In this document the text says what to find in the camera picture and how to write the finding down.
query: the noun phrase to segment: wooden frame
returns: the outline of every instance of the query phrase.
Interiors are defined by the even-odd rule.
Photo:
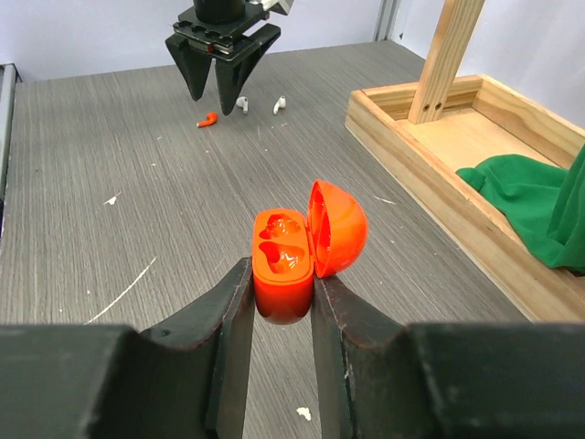
[[[474,24],[482,4],[447,0],[421,81],[353,91],[346,127],[529,320],[584,321],[585,278],[535,259],[505,217],[455,174],[501,154],[569,168],[585,144],[584,130],[496,80],[455,79],[457,68],[437,67],[441,57],[458,67],[471,31],[453,20]],[[462,28],[461,53],[445,57],[441,43]]]

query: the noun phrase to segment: gray wood-grain table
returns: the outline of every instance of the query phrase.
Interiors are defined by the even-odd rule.
[[[250,254],[260,211],[305,211],[316,178],[363,205],[368,245],[340,277],[383,312],[522,320],[344,127],[351,90],[413,81],[421,68],[390,42],[270,54],[244,88],[249,114],[207,129],[196,122],[218,112],[212,75],[199,102],[174,66],[19,84],[0,323],[83,323],[110,306],[95,323],[150,326]],[[320,437],[309,318],[257,317],[245,437]]]

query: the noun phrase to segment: white earbud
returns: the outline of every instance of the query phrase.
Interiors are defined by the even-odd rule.
[[[244,114],[248,114],[248,98],[246,96],[240,96],[236,101],[236,105],[244,111]]]
[[[278,114],[281,108],[286,108],[286,98],[284,96],[278,98],[278,101],[274,104],[274,110],[272,110],[274,115]]]

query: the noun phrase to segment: white wall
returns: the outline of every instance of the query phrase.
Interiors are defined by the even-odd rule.
[[[191,0],[0,0],[0,64],[48,80],[172,64],[165,39]],[[271,51],[371,41],[380,1],[296,0]]]
[[[443,0],[401,2],[392,39],[426,58]],[[487,73],[585,127],[583,17],[583,0],[486,0],[460,74]]]

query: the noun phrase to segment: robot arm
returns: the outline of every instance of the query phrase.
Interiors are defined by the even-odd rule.
[[[228,115],[244,83],[281,35],[279,27],[266,24],[250,36],[244,33],[270,12],[287,16],[294,0],[194,0],[179,15],[175,33],[166,46],[181,71],[191,97],[203,96],[211,61],[216,61],[221,111]]]
[[[0,437],[241,439],[254,296],[243,258],[141,334],[0,326]],[[585,437],[584,325],[403,327],[330,277],[311,328],[325,439]]]

